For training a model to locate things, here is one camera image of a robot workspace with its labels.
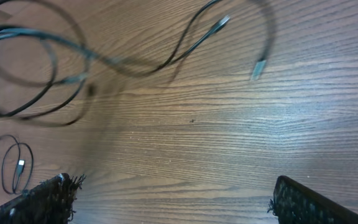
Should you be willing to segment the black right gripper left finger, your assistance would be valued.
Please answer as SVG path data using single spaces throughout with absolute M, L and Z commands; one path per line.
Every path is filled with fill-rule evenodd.
M 68 224 L 85 175 L 61 173 L 0 206 L 0 224 Z

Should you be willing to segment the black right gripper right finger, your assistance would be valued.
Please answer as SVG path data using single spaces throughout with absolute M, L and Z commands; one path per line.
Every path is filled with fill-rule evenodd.
M 277 178 L 268 212 L 280 224 L 358 224 L 358 214 L 281 175 Z

